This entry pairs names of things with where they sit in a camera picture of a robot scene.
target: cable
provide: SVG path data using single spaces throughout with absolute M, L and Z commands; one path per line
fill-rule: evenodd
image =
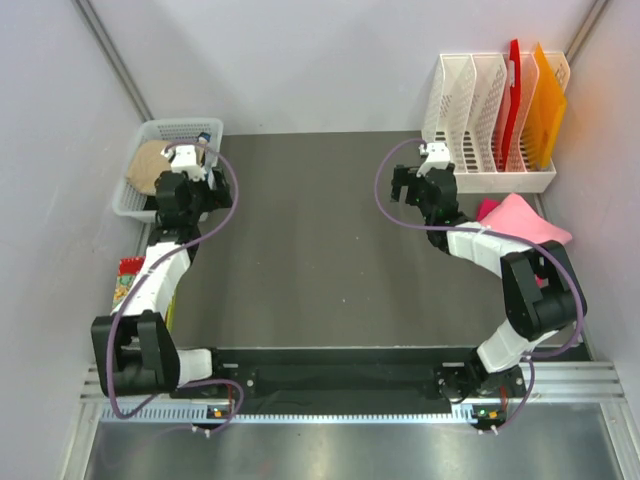
M 546 251 L 537 243 L 534 243 L 531 240 L 528 240 L 526 238 L 518 237 L 516 235 L 509 235 L 506 233 L 500 233 L 494 230 L 485 230 L 480 228 L 416 225 L 416 224 L 406 223 L 401 220 L 398 220 L 397 218 L 392 216 L 389 212 L 387 212 L 383 207 L 382 202 L 380 201 L 380 196 L 378 195 L 378 184 L 380 183 L 380 175 L 382 174 L 382 170 L 384 169 L 386 164 L 395 155 L 395 153 L 401 148 L 405 147 L 406 145 L 409 145 L 412 143 L 425 144 L 426 142 L 422 138 L 410 138 L 408 140 L 400 142 L 398 145 L 393 147 L 389 151 L 389 153 L 387 153 L 387 156 L 384 157 L 384 159 L 382 160 L 382 163 L 380 163 L 380 166 L 378 167 L 378 171 L 376 172 L 376 178 L 373 184 L 373 195 L 374 195 L 374 198 L 376 199 L 376 205 L 378 205 L 378 209 L 383 213 L 385 217 L 387 217 L 396 225 L 400 225 L 401 227 L 405 227 L 405 228 L 412 228 L 414 230 L 426 230 L 426 231 L 434 231 L 434 232 L 466 232 L 466 233 L 482 232 L 483 235 L 489 235 L 491 237 L 496 237 L 496 238 L 504 238 L 506 240 L 520 242 L 525 245 L 528 245 L 529 247 L 538 251 L 549 262 L 551 262 L 551 264 L 556 268 L 556 270 L 560 273 L 560 275 L 564 277 L 567 284 L 569 285 L 569 289 L 571 290 L 571 294 L 573 295 L 573 299 L 576 304 L 576 327 L 573 334 L 571 335 L 571 338 L 567 340 L 567 342 L 564 345 L 562 345 L 561 347 L 555 350 L 552 350 L 550 352 L 531 353 L 525 358 L 525 361 L 529 363 L 529 366 L 531 368 L 531 380 L 529 382 L 529 388 L 527 389 L 527 392 L 524 395 L 524 397 L 522 397 L 522 401 L 520 402 L 516 410 L 513 412 L 511 417 L 509 417 L 507 421 L 505 421 L 505 423 L 498 428 L 497 431 L 500 431 L 504 429 L 507 425 L 510 425 L 516 419 L 516 417 L 522 411 L 522 408 L 527 403 L 527 400 L 529 399 L 531 392 L 533 391 L 533 384 L 535 382 L 535 372 L 533 367 L 533 361 L 531 360 L 531 358 L 532 357 L 534 358 L 555 357 L 557 355 L 560 355 L 566 352 L 578 341 L 578 338 L 580 337 L 580 333 L 582 332 L 582 329 L 584 327 L 584 312 L 582 311 L 582 300 L 580 298 L 580 293 L 578 292 L 578 286 L 576 285 L 576 282 L 573 280 L 571 275 L 569 275 L 569 272 L 567 271 L 567 269 L 564 268 L 564 266 L 553 255 L 551 255 L 548 251 Z
M 129 291 L 129 294 L 125 297 L 125 299 L 123 300 L 122 304 L 120 305 L 120 308 L 116 312 L 116 315 L 113 318 L 113 323 L 111 324 L 111 330 L 109 330 L 109 338 L 107 340 L 107 353 L 106 353 L 106 355 L 107 355 L 107 393 L 108 393 L 108 396 L 109 396 L 109 403 L 111 405 L 111 408 L 113 409 L 113 413 L 115 414 L 115 416 L 117 418 L 119 418 L 121 420 L 126 420 L 126 419 L 129 419 L 129 418 L 135 416 L 140 410 L 142 410 L 146 405 L 148 405 L 149 402 L 151 402 L 154 398 L 157 397 L 157 395 L 151 395 L 147 399 L 143 400 L 137 407 L 135 407 L 133 410 L 131 410 L 128 413 L 124 413 L 122 410 L 120 410 L 120 407 L 118 406 L 118 401 L 116 399 L 115 385 L 113 383 L 113 351 L 114 351 L 114 345 L 115 345 L 115 339 L 116 339 L 116 332 L 118 331 L 118 325 L 120 324 L 120 320 L 122 320 L 122 315 L 127 310 L 127 306 L 129 305 L 129 302 L 136 296 L 136 293 L 138 292 L 138 290 L 140 290 L 142 285 L 144 285 L 144 282 L 153 274 L 154 270 L 156 268 L 158 268 L 158 266 L 162 262 L 167 260 L 172 255 L 175 255 L 176 253 L 181 252 L 182 250 L 186 250 L 188 248 L 191 248 L 191 247 L 193 247 L 195 245 L 198 245 L 199 243 L 204 242 L 205 240 L 213 237 L 216 233 L 218 233 L 220 230 L 222 230 L 222 228 L 224 228 L 224 226 L 227 223 L 229 223 L 229 220 L 231 220 L 231 217 L 233 217 L 233 215 L 236 212 L 236 209 L 238 208 L 238 198 L 239 198 L 238 178 L 236 177 L 236 173 L 233 170 L 233 167 L 231 166 L 229 161 L 226 158 L 224 158 L 222 156 L 222 154 L 220 154 L 219 152 L 214 151 L 209 145 L 203 144 L 203 143 L 172 142 L 172 143 L 170 143 L 169 145 L 167 145 L 165 147 L 165 150 L 168 150 L 170 148 L 173 148 L 173 147 L 176 147 L 176 146 L 180 146 L 180 145 L 193 145 L 194 147 L 204 148 L 207 152 L 209 152 L 209 153 L 211 153 L 213 155 L 217 155 L 218 158 L 222 161 L 222 164 L 227 168 L 227 170 L 229 171 L 229 174 L 231 175 L 231 180 L 232 180 L 232 183 L 233 183 L 233 190 L 234 190 L 234 193 L 235 193 L 235 198 L 234 198 L 234 201 L 233 201 L 233 205 L 231 206 L 231 209 L 229 210 L 229 213 L 227 214 L 226 217 L 224 217 L 222 222 L 220 222 L 220 224 L 217 227 L 215 227 L 210 232 L 205 233 L 204 235 L 202 235 L 202 236 L 200 236 L 200 237 L 198 237 L 198 238 L 196 238 L 194 240 L 191 240 L 190 242 L 187 242 L 184 245 L 180 245 L 179 247 L 171 250 L 170 252 L 165 253 L 162 257 L 160 257 L 158 260 L 156 260 L 149 267 L 149 270 L 144 275 L 142 275 L 140 277 L 140 279 L 135 283 L 135 285 L 133 285 L 133 287 Z M 205 382 L 210 382 L 210 383 L 192 382 L 192 383 L 188 383 L 186 385 L 183 385 L 181 388 L 190 388 L 190 387 L 204 386 L 204 385 L 214 385 L 214 384 L 220 383 L 220 381 L 213 381 L 213 380 L 205 380 Z M 242 387 L 240 385 L 237 385 L 237 388 L 239 389 L 239 391 L 241 393 L 241 395 L 240 395 L 241 398 L 244 398 L 244 392 L 242 391 Z
M 522 400 L 520 400 L 520 403 L 518 404 L 514 412 L 511 414 L 510 417 L 508 417 L 505 420 L 505 422 L 502 425 L 500 425 L 499 427 L 496 427 L 496 432 L 501 432 L 502 430 L 504 430 L 514 422 L 514 420 L 518 417 L 518 415 L 520 415 L 520 412 L 522 412 L 522 409 L 524 408 L 525 404 L 529 400 L 529 397 L 531 396 L 531 392 L 533 392 L 533 384 L 536 382 L 536 369 L 533 366 L 533 360 L 531 360 L 530 357 L 525 357 L 524 361 L 529 364 L 529 369 L 531 370 L 531 378 L 529 379 L 529 386 L 527 387 L 527 391 L 525 392 L 524 397 L 522 397 Z
M 188 385 L 185 385 L 184 387 L 181 387 L 181 388 L 204 387 L 204 386 L 209 386 L 209 385 L 227 385 L 229 388 L 231 388 L 231 387 L 236 388 L 238 390 L 239 396 L 238 396 L 238 402 L 236 404 L 236 408 L 234 408 L 233 411 L 231 411 L 229 413 L 229 415 L 227 415 L 227 418 L 225 419 L 225 421 L 222 422 L 222 423 L 213 423 L 213 424 L 211 424 L 211 426 L 215 427 L 215 428 L 212 428 L 211 430 L 208 430 L 209 433 L 207 434 L 207 438 L 209 437 L 209 435 L 211 435 L 211 433 L 219 433 L 222 430 L 224 430 L 225 428 L 227 428 L 229 426 L 229 424 L 231 423 L 231 421 L 238 414 L 238 412 L 242 408 L 242 404 L 244 403 L 244 391 L 242 390 L 242 387 L 240 386 L 240 384 L 235 382 L 234 380 L 226 380 L 226 379 L 202 380 L 200 382 L 192 382 L 192 383 L 190 383 Z M 106 455 L 106 452 L 105 452 L 105 443 L 102 442 L 100 444 L 100 456 L 101 456 L 101 459 L 102 459 L 102 463 L 108 469 L 118 468 L 125 461 L 127 461 L 127 460 L 129 460 L 129 459 L 131 459 L 133 457 L 138 456 L 140 454 L 140 452 L 142 452 L 142 450 L 144 450 L 149 445 L 151 445 L 156 439 L 162 437 L 163 435 L 165 435 L 167 433 L 175 432 L 175 431 L 178 431 L 178 430 L 194 430 L 194 427 L 191 426 L 191 425 L 178 425 L 178 426 L 174 426 L 174 427 L 165 428 L 164 430 L 160 430 L 159 432 L 156 432 L 154 435 L 152 435 L 151 437 L 149 437 L 145 441 L 140 442 L 140 444 L 137 445 L 133 449 L 133 451 L 131 453 L 129 453 L 124 458 L 120 458 L 115 463 L 109 462 L 107 460 L 107 455 Z
M 507 408 L 509 408 L 509 396 L 504 385 L 500 387 L 500 408 L 504 413 L 507 413 Z

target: gray table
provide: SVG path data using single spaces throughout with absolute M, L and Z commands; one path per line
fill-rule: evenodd
M 380 161 L 416 136 L 225 137 L 222 151 L 240 181 L 238 211 L 200 247 L 180 283 L 176 343 L 467 346 L 491 335 L 505 318 L 500 280 L 444 255 L 423 232 L 389 222 L 374 202 Z M 393 163 L 418 161 L 410 146 Z M 384 198 L 391 173 L 381 185 Z M 475 216 L 484 197 L 461 196 L 461 207 Z M 417 208 L 387 206 L 421 223 Z M 215 212 L 203 230 L 225 213 Z

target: white file organizer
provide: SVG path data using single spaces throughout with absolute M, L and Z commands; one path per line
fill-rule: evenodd
M 546 54 L 563 89 L 569 66 L 562 53 Z M 522 55 L 522 97 L 506 172 L 498 172 L 492 138 L 508 75 L 501 53 L 440 55 L 427 104 L 422 138 L 446 142 L 461 193 L 541 193 L 556 175 L 553 163 L 534 170 L 520 136 L 538 81 L 532 54 Z

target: yellow folder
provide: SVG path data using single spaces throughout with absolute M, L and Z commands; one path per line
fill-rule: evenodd
M 567 99 L 540 44 L 533 56 L 540 69 L 540 77 L 524 124 L 522 140 L 530 165 L 544 169 L 551 161 L 551 152 L 567 109 Z

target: metal plate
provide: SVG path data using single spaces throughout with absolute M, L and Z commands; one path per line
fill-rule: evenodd
M 625 479 L 640 478 L 640 436 L 627 403 L 602 404 L 609 437 Z
M 598 405 L 534 405 L 497 437 L 461 425 L 235 425 L 209 440 L 153 439 L 166 428 L 101 424 L 86 480 L 622 478 Z M 99 448 L 121 464 L 106 468 Z

